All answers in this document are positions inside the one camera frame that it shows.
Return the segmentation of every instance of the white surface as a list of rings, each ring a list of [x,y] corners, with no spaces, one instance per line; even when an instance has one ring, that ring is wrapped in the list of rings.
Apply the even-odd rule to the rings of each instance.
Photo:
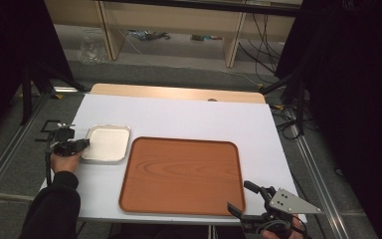
[[[121,125],[94,125],[86,138],[90,146],[83,153],[85,161],[117,162],[124,159],[130,130]]]
[[[190,224],[238,224],[234,217],[126,213],[118,206],[131,143],[140,136],[231,141],[241,160],[243,180],[285,188],[297,195],[268,105],[175,101],[86,95],[73,122],[76,138],[95,124],[128,125],[125,160],[117,165],[81,164],[77,170],[82,198],[80,218]],[[245,191],[245,214],[265,212],[260,194]]]

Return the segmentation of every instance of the gray floor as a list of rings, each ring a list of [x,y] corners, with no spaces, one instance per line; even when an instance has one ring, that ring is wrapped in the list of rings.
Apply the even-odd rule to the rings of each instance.
[[[121,55],[115,62],[102,60],[100,64],[85,65],[78,61],[82,37],[87,35],[99,41],[101,39],[99,29],[57,26],[57,30],[76,80],[89,87],[101,82],[255,92],[258,84],[267,86],[277,80],[268,71],[258,67],[260,79],[256,75],[256,64],[241,50],[237,53],[234,68],[227,69],[224,65],[221,41],[196,42],[191,41],[190,36],[176,34],[171,34],[169,40],[144,42],[128,37],[128,42],[123,46]],[[248,51],[256,55],[257,50],[247,40],[241,42]],[[272,43],[272,46],[280,52],[283,45]],[[267,58],[264,58],[264,62],[269,63]],[[55,85],[64,84],[55,81]],[[268,94],[267,102],[279,104],[282,90],[278,89]],[[71,122],[82,98],[81,94],[71,94],[64,95],[61,100],[48,99],[37,114],[20,149],[0,179],[0,238],[17,237],[30,200],[37,194],[44,180],[45,145],[35,141],[36,138],[46,137],[45,133],[40,132],[42,125],[46,120]],[[21,109],[22,98],[17,94],[7,115],[0,122],[0,156],[19,128]],[[274,115],[274,119],[277,124],[284,121],[277,115]],[[321,131],[316,128],[315,121],[307,121],[304,129],[303,138],[307,141],[349,237],[377,238],[350,185],[346,183],[344,177],[334,172],[333,157],[328,151]],[[284,134],[291,136],[292,132],[286,129]],[[300,188],[297,188],[299,196],[322,207],[322,202],[303,163],[297,140],[286,139],[281,132],[280,136],[289,167],[295,181],[300,184]],[[326,238],[336,238],[325,215],[318,216],[319,224],[313,216],[308,216],[307,220],[308,232],[312,238],[323,238],[320,227],[324,230]],[[110,226],[110,223],[105,222],[88,222],[80,238],[106,238]],[[260,236],[248,235],[248,238],[260,238]]]

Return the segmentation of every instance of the wooden board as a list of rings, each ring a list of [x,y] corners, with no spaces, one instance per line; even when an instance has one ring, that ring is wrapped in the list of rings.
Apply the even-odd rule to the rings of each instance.
[[[245,209],[237,147],[227,141],[139,137],[119,206],[126,212],[230,215]]]

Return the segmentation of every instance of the floor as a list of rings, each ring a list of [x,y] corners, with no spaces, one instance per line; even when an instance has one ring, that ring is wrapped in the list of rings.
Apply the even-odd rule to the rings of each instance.
[[[189,35],[170,34],[168,40],[161,38],[139,41],[128,36],[119,58],[110,62],[104,57],[100,29],[68,26],[56,26],[56,29],[76,80],[86,86],[92,86],[104,78],[108,83],[156,86],[183,84],[185,87],[197,86],[207,89],[218,86],[225,90],[256,92],[259,86],[268,86],[278,80],[270,71],[256,65],[242,49],[237,52],[234,67],[226,68],[221,40],[194,41]],[[84,52],[81,51],[84,36],[95,41],[94,56],[101,58],[86,61]],[[257,55],[258,50],[251,44],[257,47],[260,42],[241,40],[241,44],[253,56]],[[280,53],[284,44],[270,43],[270,45],[275,52]],[[273,67],[266,55],[262,54],[260,57],[268,67]],[[180,76],[186,83],[178,83],[175,80],[177,78],[172,76]],[[55,86],[63,85],[55,81]],[[268,104],[279,105],[282,90],[277,89],[268,94],[266,96]],[[48,119],[73,120],[75,116],[73,109],[80,105],[82,98],[82,94],[67,94],[62,100],[46,101],[44,109],[38,111],[35,123],[31,125],[26,135],[22,135],[20,148],[9,155],[11,164],[7,165],[5,173],[0,177],[0,238],[17,237],[29,203],[43,182],[44,145],[35,141],[36,138],[46,136],[40,132],[43,122]],[[40,98],[34,97],[34,100],[39,102]],[[21,108],[22,98],[18,93],[14,96],[7,116],[0,122],[0,158],[5,154],[7,145],[11,144],[12,136],[17,133]],[[292,108],[273,111],[277,124],[286,121],[292,114]],[[329,194],[331,205],[343,221],[342,231],[346,234],[339,235],[334,227],[330,226],[333,218],[326,215],[318,218],[308,216],[308,233],[312,238],[377,238],[350,185],[345,182],[343,176],[334,172],[332,155],[321,136],[321,131],[316,127],[315,121],[311,120],[309,112],[306,112],[305,118],[308,119],[304,123],[305,136],[299,139],[287,139],[293,136],[292,127],[279,132],[289,168],[294,174],[295,183],[298,184],[299,196],[312,204],[324,207],[330,205],[330,202],[324,204],[318,194],[317,185],[307,169],[308,162],[315,163],[325,190]],[[302,148],[308,149],[310,153],[304,155]],[[79,238],[106,238],[111,226],[106,222],[88,222]],[[247,235],[247,238],[255,239],[260,236]]]

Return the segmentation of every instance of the brown tray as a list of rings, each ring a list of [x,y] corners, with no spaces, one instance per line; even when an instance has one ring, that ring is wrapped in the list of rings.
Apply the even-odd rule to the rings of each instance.
[[[226,141],[139,137],[119,196],[126,212],[230,215],[245,209],[237,147]]]

